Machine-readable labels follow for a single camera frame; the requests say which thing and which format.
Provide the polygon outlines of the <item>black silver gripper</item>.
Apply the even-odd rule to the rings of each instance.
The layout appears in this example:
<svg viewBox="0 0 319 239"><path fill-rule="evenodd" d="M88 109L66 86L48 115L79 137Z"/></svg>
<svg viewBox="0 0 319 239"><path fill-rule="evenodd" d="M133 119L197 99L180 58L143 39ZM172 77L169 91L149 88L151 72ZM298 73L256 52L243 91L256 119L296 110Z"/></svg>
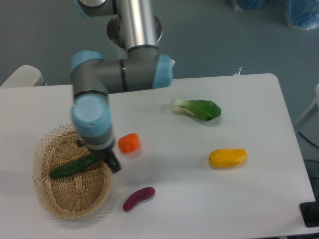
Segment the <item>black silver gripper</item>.
<svg viewBox="0 0 319 239"><path fill-rule="evenodd" d="M108 164L112 173L117 173L121 170L121 165L113 152L114 137L112 135L83 137L77 139L76 144L79 147L85 146L92 154L103 157L104 162Z"/></svg>

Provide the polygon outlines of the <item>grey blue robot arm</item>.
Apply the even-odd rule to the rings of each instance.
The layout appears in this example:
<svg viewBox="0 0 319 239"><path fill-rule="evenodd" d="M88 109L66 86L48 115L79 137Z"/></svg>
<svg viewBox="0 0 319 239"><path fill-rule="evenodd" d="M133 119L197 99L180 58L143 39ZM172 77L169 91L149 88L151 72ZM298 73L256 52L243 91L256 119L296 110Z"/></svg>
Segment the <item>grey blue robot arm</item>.
<svg viewBox="0 0 319 239"><path fill-rule="evenodd" d="M164 88L172 82L172 64L158 47L156 17L149 0L77 0L82 16L115 15L127 57L106 61L99 52L83 50L71 61L74 105L72 122L82 145L100 156L116 173L114 136L108 95Z"/></svg>

